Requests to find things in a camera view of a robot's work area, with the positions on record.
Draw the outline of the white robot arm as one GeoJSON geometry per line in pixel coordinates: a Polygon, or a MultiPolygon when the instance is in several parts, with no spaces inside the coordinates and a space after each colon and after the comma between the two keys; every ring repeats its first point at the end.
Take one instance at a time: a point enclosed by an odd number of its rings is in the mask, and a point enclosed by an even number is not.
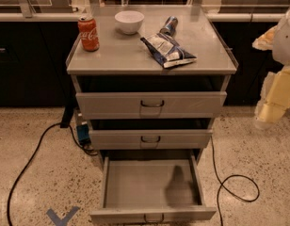
{"type": "Polygon", "coordinates": [[[252,47],[271,50],[273,59],[283,65],[278,73],[267,74],[255,108],[255,127],[264,130],[278,122],[290,108],[290,9],[252,47]]]}

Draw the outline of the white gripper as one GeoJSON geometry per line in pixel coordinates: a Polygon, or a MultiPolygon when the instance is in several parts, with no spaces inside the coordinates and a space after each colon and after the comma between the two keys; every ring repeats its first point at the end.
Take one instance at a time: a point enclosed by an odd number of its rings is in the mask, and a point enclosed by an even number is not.
{"type": "Polygon", "coordinates": [[[290,108],[290,67],[278,73],[269,72],[260,92],[260,100],[254,110],[254,126],[268,129],[290,108]]]}

